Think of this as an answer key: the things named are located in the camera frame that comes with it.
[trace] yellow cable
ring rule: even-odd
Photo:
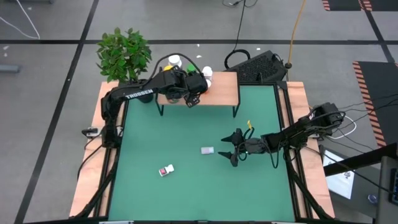
[[[289,47],[289,59],[287,60],[288,64],[291,64],[291,59],[292,59],[292,49],[293,49],[293,40],[294,40],[294,34],[296,33],[296,28],[297,28],[297,24],[299,23],[300,17],[301,17],[301,13],[303,12],[304,6],[305,6],[305,2],[307,0],[303,0],[303,3],[301,5],[300,8],[300,12],[298,12],[298,16],[296,19],[296,23],[294,24],[294,28],[293,28],[293,32],[292,32],[292,38],[290,40],[290,47]],[[286,73],[286,80],[289,80],[289,71]]]

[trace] black keyboard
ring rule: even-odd
[[[239,81],[281,81],[287,70],[282,62],[268,50],[263,54],[257,55],[245,62],[225,70],[225,72],[236,72]]]
[[[398,205],[398,171],[391,169],[390,191],[394,194],[389,194],[389,201]]]

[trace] gray floor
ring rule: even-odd
[[[27,12],[42,39],[78,40],[92,2],[58,0],[55,4],[46,4],[23,1],[22,4],[26,9],[31,7]],[[240,38],[289,40],[300,4],[295,0],[259,0],[254,8],[245,10]],[[228,8],[215,0],[99,0],[87,39],[100,39],[103,32],[111,32],[116,26],[122,29],[133,27],[147,39],[235,39],[240,13],[241,6]],[[372,14],[383,37],[398,40],[398,27],[391,24],[398,19],[398,12]],[[0,0],[0,16],[27,34],[34,35],[17,4]],[[25,39],[0,21],[0,42]],[[364,12],[327,12],[321,0],[309,0],[298,25],[296,39],[376,40],[376,36]],[[14,223],[76,47],[66,44],[0,44],[0,63],[22,65],[19,74],[0,75],[0,178],[6,180],[0,182],[1,223]],[[224,58],[233,45],[151,45],[150,48],[154,60],[180,52],[200,67],[209,65],[217,71],[224,70]],[[289,54],[288,45],[250,44],[239,45],[238,48],[246,49],[252,55],[271,50],[285,60]],[[90,44],[83,47],[73,79],[67,80],[71,86],[25,222],[68,217],[76,187],[76,172],[86,141],[80,131],[91,124],[100,83],[104,81],[95,66],[98,61],[96,49],[96,45]],[[398,46],[390,45],[389,50],[398,59]],[[241,55],[234,55],[230,64],[242,60],[244,57]],[[354,60],[385,62],[386,58],[378,45],[295,45],[290,79],[305,83],[311,105],[327,101],[339,107],[360,103],[362,97],[352,68]],[[347,115],[355,119],[362,114],[350,111]],[[351,138],[376,148],[368,119],[361,119],[357,124],[357,131]],[[338,141],[369,151],[346,139]],[[328,140],[322,144],[347,156],[358,154]],[[334,206],[336,216],[342,220],[371,222],[368,217],[344,205]]]

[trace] green mat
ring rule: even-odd
[[[232,167],[220,139],[247,121],[253,137],[280,131],[272,86],[242,86],[236,118],[230,106],[129,103],[109,220],[294,221],[286,164],[274,169],[269,154],[251,155]],[[201,147],[214,154],[202,155]],[[158,170],[173,164],[165,177]]]

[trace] green leaves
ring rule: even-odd
[[[147,72],[147,63],[152,60],[147,41],[139,31],[126,31],[128,36],[121,34],[120,28],[115,28],[114,34],[103,34],[102,41],[97,43],[97,56],[101,75],[107,76],[107,81],[119,80],[126,83],[129,79],[138,81],[142,72]]]
[[[115,28],[114,33],[115,33],[115,34],[120,34],[120,28],[118,28],[118,27]]]

